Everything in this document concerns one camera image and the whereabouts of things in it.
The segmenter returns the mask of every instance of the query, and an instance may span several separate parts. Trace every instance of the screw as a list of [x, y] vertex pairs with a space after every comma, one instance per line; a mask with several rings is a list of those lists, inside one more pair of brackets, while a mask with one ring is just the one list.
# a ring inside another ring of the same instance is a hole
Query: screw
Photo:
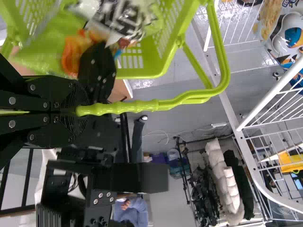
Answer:
[[53, 104], [53, 106], [57, 109], [57, 108], [59, 108], [59, 103], [58, 103], [58, 102], [55, 102], [55, 103]]
[[30, 89], [31, 89], [32, 91], [35, 91], [35, 90], [36, 90], [36, 86], [35, 86], [34, 84], [32, 84], [32, 85], [30, 86]]
[[57, 123], [59, 121], [59, 117], [58, 116], [55, 116], [54, 118], [53, 118], [53, 122], [54, 123]]
[[15, 97], [10, 97], [9, 98], [9, 104], [11, 104], [11, 105], [16, 104], [16, 98]]
[[9, 121], [9, 127], [12, 129], [16, 126], [16, 122], [14, 120]]
[[31, 134], [31, 135], [29, 136], [29, 139], [30, 139], [30, 140], [34, 140], [34, 139], [35, 139], [35, 135], [34, 135], [34, 134]]

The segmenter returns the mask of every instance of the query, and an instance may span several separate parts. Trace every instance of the snack bag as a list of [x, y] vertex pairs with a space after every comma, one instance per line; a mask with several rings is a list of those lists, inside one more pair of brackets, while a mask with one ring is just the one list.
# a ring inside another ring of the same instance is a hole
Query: snack bag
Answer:
[[[265, 0], [254, 33], [287, 71], [303, 54], [303, 0]], [[290, 84], [293, 86], [302, 75], [303, 69]], [[295, 88], [299, 87], [303, 87], [302, 81]]]
[[162, 26], [158, 5], [151, 0], [80, 0], [58, 10], [12, 60], [43, 75], [77, 79], [80, 58], [91, 46], [105, 42], [117, 58]]

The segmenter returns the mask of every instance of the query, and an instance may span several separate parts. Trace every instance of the blue shirt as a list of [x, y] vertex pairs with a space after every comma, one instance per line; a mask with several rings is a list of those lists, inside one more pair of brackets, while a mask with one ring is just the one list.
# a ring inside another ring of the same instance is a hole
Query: blue shirt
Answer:
[[130, 199], [131, 204], [126, 210], [121, 209], [124, 202], [115, 203], [114, 220], [121, 222], [129, 220], [135, 227], [147, 227], [148, 211], [147, 204], [142, 198]]

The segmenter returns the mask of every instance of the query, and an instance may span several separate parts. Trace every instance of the lime green shopping basket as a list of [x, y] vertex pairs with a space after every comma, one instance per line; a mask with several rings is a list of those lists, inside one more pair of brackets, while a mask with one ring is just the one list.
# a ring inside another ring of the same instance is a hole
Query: lime green shopping basket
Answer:
[[[60, 10], [64, 10], [66, 4], [74, 1], [63, 0]], [[22, 46], [22, 43], [33, 35], [37, 25], [45, 23], [48, 11], [59, 2], [59, 0], [0, 0], [0, 14], [8, 25], [8, 36], [2, 47], [2, 54], [8, 58], [14, 45]], [[79, 106], [76, 109], [78, 116], [165, 111], [182, 104], [204, 103], [227, 88], [230, 81], [230, 69], [213, 0], [157, 0], [157, 2], [163, 13], [164, 28], [157, 34], [146, 37], [135, 47], [125, 50], [117, 62], [116, 78], [154, 79], [160, 77], [167, 72], [177, 49], [182, 48], [205, 89], [190, 90], [167, 100]], [[206, 10], [221, 71], [220, 84], [215, 88], [185, 42], [185, 32], [200, 5], [207, 5]]]

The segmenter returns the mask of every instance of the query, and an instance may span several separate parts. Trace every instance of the white cloth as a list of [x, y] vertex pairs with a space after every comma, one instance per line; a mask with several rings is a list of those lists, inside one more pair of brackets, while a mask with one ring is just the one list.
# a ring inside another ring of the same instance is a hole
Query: white cloth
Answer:
[[227, 220], [231, 225], [238, 225], [244, 218], [244, 204], [232, 168], [226, 166], [218, 139], [208, 142], [205, 150], [213, 169], [220, 201], [227, 211]]

